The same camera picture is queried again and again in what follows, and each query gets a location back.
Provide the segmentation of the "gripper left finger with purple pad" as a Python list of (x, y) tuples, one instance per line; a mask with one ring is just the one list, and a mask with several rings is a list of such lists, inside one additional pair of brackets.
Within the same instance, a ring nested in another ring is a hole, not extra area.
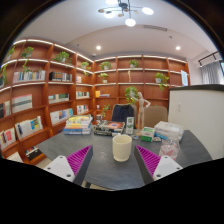
[(89, 145), (67, 157), (59, 155), (44, 170), (81, 186), (92, 156), (93, 146)]

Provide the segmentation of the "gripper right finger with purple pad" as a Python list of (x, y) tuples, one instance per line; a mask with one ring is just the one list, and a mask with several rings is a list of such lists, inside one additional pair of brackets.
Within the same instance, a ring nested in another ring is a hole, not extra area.
[(135, 146), (134, 155), (145, 184), (152, 183), (182, 169), (169, 156), (159, 156), (139, 145)]

